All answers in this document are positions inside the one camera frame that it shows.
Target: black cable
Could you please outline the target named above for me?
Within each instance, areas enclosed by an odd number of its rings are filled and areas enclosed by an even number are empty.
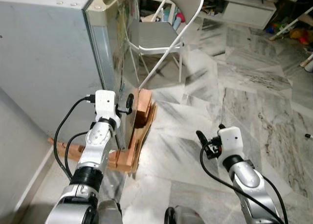
[[[81,136],[81,135],[84,135],[84,134],[87,134],[87,133],[88,133],[88,131],[82,132],[82,133],[79,133],[79,134],[76,134],[76,135],[74,135],[73,137],[71,137],[71,139],[70,139],[70,140],[68,141],[68,143],[67,143],[67,147],[66,147],[66,149],[65,149],[64,161],[65,161],[65,168],[66,168],[66,170],[67,170],[67,172],[68,172],[68,174],[69,174],[69,176],[70,176],[70,179],[73,178],[73,175],[72,175],[72,173],[70,172],[70,169],[69,169],[69,166],[68,166],[68,159],[67,159],[68,150],[69,150],[70,144],[72,143],[72,141],[73,141],[76,137]]]
[[[66,114],[66,116],[64,117],[64,119],[62,120],[62,122],[60,123],[57,131],[55,132],[55,136],[54,136],[54,141],[53,141],[53,153],[54,153],[54,157],[55,160],[57,161],[57,163],[59,164],[59,166],[61,167],[61,169],[64,171],[64,173],[66,174],[66,176],[68,177],[68,179],[70,179],[70,175],[68,174],[66,168],[64,167],[64,165],[62,164],[62,162],[59,159],[58,156],[58,151],[57,151],[57,140],[58,140],[58,135],[59,135],[59,131],[61,129],[61,127],[63,126],[64,122],[67,120],[67,118],[69,117],[69,115],[72,113],[72,111],[74,110],[74,108],[82,101],[84,100],[88,100],[88,97],[84,97],[80,100],[78,100],[73,107],[69,110],[69,112]]]
[[[253,197],[251,197],[250,195],[246,194],[245,192],[243,192],[242,190],[238,189],[237,187],[234,187],[230,184],[228,184],[227,182],[219,179],[218,177],[214,176],[213,174],[211,174],[205,167],[204,163],[203,163],[203,152],[204,152],[204,147],[201,148],[200,151],[200,163],[202,166],[202,169],[214,180],[220,182],[221,184],[233,189],[234,191],[236,191],[237,193],[247,197],[248,199],[252,200],[253,202],[255,202],[257,205],[259,205],[260,207],[262,207],[263,209],[265,209],[268,213],[270,213],[280,224],[284,224],[283,220],[281,220],[276,213],[274,213],[272,210],[270,210],[269,208],[267,208],[265,205],[263,205],[262,203],[260,203],[259,201],[257,201],[256,199],[254,199]]]
[[[264,180],[267,181],[269,183],[269,185],[271,185],[271,187],[275,191],[275,193],[276,193],[276,195],[277,195],[277,197],[279,199],[280,206],[282,206],[285,224],[288,224],[289,222],[288,222],[287,212],[286,212],[286,208],[285,208],[285,204],[284,204],[283,198],[280,196],[279,191],[277,190],[275,185],[267,177],[265,177],[264,175],[262,175],[262,176],[263,176]]]

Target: stack of wood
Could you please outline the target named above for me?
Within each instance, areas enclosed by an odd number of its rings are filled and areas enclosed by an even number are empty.
[[[129,147],[124,152],[119,150],[110,153],[107,168],[124,173],[136,172],[143,140],[152,124],[156,110],[156,104],[154,103],[152,105],[152,92],[150,90],[141,89],[139,92],[135,124]],[[57,143],[59,156],[64,157],[66,145],[66,143]],[[83,146],[71,144],[68,158],[79,161],[83,150]]]

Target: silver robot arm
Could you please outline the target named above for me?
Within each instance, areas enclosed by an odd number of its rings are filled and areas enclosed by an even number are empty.
[[[111,139],[120,126],[114,91],[98,90],[95,94],[95,108],[96,123],[86,135],[86,147],[73,178],[63,190],[46,224],[122,223],[121,213],[114,201],[106,201],[98,206],[99,188],[112,148]],[[130,107],[121,112],[131,111]]]
[[[233,182],[233,186],[250,195],[270,209],[278,217],[273,200],[265,189],[263,176],[254,169],[249,160],[244,161],[243,141],[240,129],[237,127],[225,128],[220,125],[218,136],[206,140],[204,135],[197,131],[197,135],[205,149],[207,158],[217,158],[218,165],[225,168]],[[236,192],[240,199],[241,209],[247,224],[278,224],[279,222],[261,206]]]

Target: white wall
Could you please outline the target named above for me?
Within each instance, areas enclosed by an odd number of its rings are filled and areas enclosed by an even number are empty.
[[[11,220],[49,148],[47,135],[0,89],[0,224]]]

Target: chair seat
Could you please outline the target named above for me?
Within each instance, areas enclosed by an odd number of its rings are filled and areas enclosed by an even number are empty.
[[[168,22],[140,22],[139,45],[144,49],[164,49],[177,37],[176,31]]]

